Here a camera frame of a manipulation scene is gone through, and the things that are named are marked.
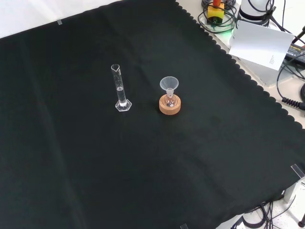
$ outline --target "white device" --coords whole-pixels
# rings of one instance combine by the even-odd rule
[[[239,9],[238,19],[262,26],[268,26],[268,16],[273,10],[273,2],[274,0],[243,0]]]

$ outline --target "red cap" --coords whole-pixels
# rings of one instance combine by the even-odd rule
[[[220,6],[221,0],[213,0],[213,6]]]

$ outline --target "white card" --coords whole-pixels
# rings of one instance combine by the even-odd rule
[[[238,21],[229,54],[279,70],[293,40],[292,34]]]

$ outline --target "black cloth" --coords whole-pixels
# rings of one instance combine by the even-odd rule
[[[0,228],[213,229],[297,181],[301,125],[175,1],[62,22],[0,40]]]

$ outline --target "cork base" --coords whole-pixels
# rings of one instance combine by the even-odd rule
[[[160,108],[160,111],[165,114],[165,115],[175,115],[177,114],[179,111],[180,111],[180,108],[181,108],[181,100],[178,96],[176,96],[177,98],[177,104],[176,106],[174,107],[168,107],[166,106],[163,101],[164,101],[164,98],[165,98],[166,95],[163,95],[160,100],[159,100],[159,108]]]

